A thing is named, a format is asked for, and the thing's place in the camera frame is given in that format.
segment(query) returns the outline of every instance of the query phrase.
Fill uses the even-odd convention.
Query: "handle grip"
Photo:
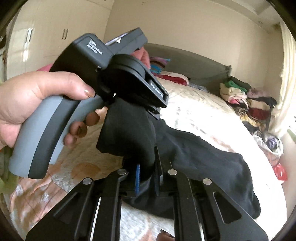
[[[45,177],[48,165],[54,164],[64,146],[64,137],[74,121],[84,121],[86,115],[104,107],[96,95],[82,101],[65,96],[44,99],[23,123],[9,161],[11,173],[32,179]]]

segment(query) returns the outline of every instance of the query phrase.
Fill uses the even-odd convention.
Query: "curtain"
[[[282,137],[296,115],[296,42],[281,21],[281,32],[284,45],[284,64],[281,73],[282,84],[278,105],[271,113],[269,132]]]

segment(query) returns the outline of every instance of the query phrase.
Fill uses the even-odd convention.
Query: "windowsill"
[[[287,132],[289,133],[290,137],[292,138],[292,140],[296,144],[296,134],[291,129],[288,129]]]

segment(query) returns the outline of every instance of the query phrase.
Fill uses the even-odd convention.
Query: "red plastic bag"
[[[274,166],[273,170],[278,180],[280,181],[288,180],[286,169],[280,163]]]

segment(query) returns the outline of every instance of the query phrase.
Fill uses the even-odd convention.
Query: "gray headboard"
[[[230,76],[230,66],[225,66],[199,54],[151,43],[144,47],[149,56],[171,59],[165,67],[165,71],[183,74],[190,78],[190,82],[206,87],[215,95],[219,96],[220,83],[225,82]]]

